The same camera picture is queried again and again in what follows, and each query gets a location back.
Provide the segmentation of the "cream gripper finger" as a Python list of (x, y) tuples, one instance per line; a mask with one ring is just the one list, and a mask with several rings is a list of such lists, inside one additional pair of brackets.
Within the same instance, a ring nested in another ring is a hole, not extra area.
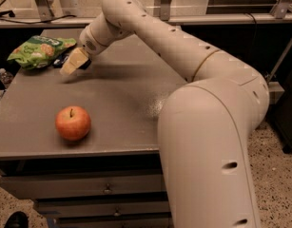
[(63, 76), (69, 76), (76, 69), (84, 65), (88, 61), (88, 54), (82, 47), (75, 48), (63, 63), (60, 73)]

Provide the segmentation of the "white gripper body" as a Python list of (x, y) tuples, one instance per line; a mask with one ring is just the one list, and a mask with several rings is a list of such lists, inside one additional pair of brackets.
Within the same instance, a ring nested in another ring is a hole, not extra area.
[(107, 46), (101, 45), (92, 36), (89, 26), (86, 26), (82, 30), (79, 36), (79, 40), (82, 49), (85, 51), (86, 55), (90, 60), (92, 60), (95, 56), (101, 54), (103, 51), (107, 49)]

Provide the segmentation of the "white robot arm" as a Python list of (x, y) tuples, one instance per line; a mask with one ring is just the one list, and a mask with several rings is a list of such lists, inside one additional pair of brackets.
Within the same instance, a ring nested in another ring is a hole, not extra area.
[(186, 81), (165, 100), (158, 120), (174, 228), (261, 228), (247, 141), (269, 107), (262, 74), (149, 15), (137, 0), (102, 0), (61, 74), (130, 34)]

